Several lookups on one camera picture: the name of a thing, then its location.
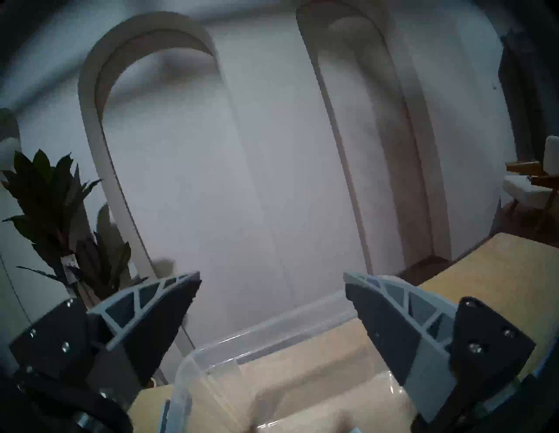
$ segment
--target tabletop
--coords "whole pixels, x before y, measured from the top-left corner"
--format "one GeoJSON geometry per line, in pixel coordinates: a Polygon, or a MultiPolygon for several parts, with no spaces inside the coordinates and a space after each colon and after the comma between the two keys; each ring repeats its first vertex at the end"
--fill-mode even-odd
{"type": "MultiPolygon", "coordinates": [[[[458,302],[474,296],[537,344],[520,377],[550,348],[559,319],[559,249],[497,234],[447,270],[423,283],[425,291],[458,302]]],[[[395,382],[359,319],[241,366],[259,402],[273,406],[264,432],[338,433],[409,431],[413,404],[395,382]]],[[[160,408],[172,386],[140,392],[129,410],[136,433],[157,432],[160,408]]],[[[207,430],[194,411],[189,431],[207,430]]],[[[214,432],[225,432],[211,425],[214,432]]]]}

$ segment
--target plastic container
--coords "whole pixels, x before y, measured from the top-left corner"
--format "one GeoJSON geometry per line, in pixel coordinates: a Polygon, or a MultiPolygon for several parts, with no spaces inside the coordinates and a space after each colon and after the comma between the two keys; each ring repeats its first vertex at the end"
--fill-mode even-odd
{"type": "Polygon", "coordinates": [[[414,410],[356,317],[339,291],[193,351],[178,369],[166,432],[314,431],[323,424],[366,433],[355,425],[359,417],[361,424],[394,420],[371,420],[375,405],[381,418],[403,410],[409,429],[414,410]]]}

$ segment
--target screw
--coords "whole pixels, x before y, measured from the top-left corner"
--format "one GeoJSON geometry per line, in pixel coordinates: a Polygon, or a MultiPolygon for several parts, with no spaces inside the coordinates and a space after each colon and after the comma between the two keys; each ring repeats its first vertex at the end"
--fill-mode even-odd
{"type": "Polygon", "coordinates": [[[471,353],[476,353],[476,354],[484,352],[483,347],[481,347],[481,344],[479,343],[468,344],[468,349],[470,350],[471,353]]]}

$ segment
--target white cushioned chair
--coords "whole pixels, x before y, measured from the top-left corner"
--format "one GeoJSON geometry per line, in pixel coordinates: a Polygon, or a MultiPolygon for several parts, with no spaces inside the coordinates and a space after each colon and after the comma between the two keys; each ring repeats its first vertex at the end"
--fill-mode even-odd
{"type": "Polygon", "coordinates": [[[518,203],[543,209],[536,225],[538,231],[559,189],[559,137],[550,135],[546,139],[543,165],[539,161],[519,161],[507,164],[506,170],[519,173],[507,175],[503,181],[503,190],[514,198],[509,215],[514,212],[518,203]]]}

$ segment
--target wooden chair leg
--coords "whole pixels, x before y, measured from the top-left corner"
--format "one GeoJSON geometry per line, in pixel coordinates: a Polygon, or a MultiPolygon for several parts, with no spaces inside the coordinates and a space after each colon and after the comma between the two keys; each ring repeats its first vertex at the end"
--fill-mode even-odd
{"type": "Polygon", "coordinates": [[[514,199],[514,202],[513,202],[513,204],[510,205],[510,208],[506,212],[506,215],[508,217],[512,216],[512,214],[513,214],[514,210],[517,208],[517,206],[518,206],[518,200],[514,199]]]}
{"type": "Polygon", "coordinates": [[[538,234],[538,232],[541,230],[542,226],[543,226],[543,222],[545,221],[547,214],[549,213],[549,209],[551,209],[551,205],[553,204],[553,200],[555,200],[555,197],[557,197],[557,190],[554,189],[551,194],[549,195],[549,198],[547,199],[547,203],[545,208],[543,208],[543,212],[541,217],[539,218],[538,223],[536,224],[536,234],[538,234]]]}

